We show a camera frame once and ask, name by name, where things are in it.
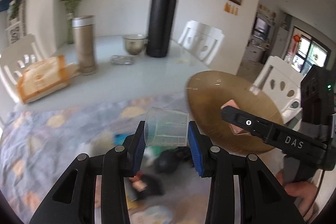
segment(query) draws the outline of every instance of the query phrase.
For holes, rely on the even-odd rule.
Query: chair backrest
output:
[[[1,138],[2,130],[4,129],[4,127],[5,127],[5,122],[0,117],[0,138]]]
[[[17,80],[31,63],[41,60],[42,55],[32,34],[16,41],[0,54],[0,78],[15,103],[20,100],[16,92]]]
[[[303,75],[277,56],[270,56],[253,85],[261,88],[283,115],[284,123],[300,111]]]
[[[178,44],[209,65],[221,48],[223,40],[224,34],[221,30],[191,20],[185,25]]]

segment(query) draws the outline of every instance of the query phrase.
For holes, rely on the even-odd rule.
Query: floor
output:
[[[263,66],[263,64],[251,60],[242,60],[237,72],[237,76],[253,83],[263,69]]]

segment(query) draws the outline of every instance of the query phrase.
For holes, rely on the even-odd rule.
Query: red lantern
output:
[[[294,41],[295,41],[296,43],[298,43],[298,42],[301,41],[301,37],[300,37],[298,34],[296,34],[295,36],[293,36],[293,39],[294,39]]]

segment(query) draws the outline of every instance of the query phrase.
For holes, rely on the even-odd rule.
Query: brown plate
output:
[[[274,147],[258,137],[233,135],[221,119],[221,106],[233,99],[241,110],[283,125],[280,112],[262,91],[250,91],[246,80],[221,71],[203,71],[189,79],[186,93],[193,118],[202,132],[222,148],[240,154],[264,153]]]

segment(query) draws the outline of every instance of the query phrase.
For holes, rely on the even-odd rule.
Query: plastic cup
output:
[[[147,146],[187,146],[189,115],[151,107],[147,112],[144,136]]]

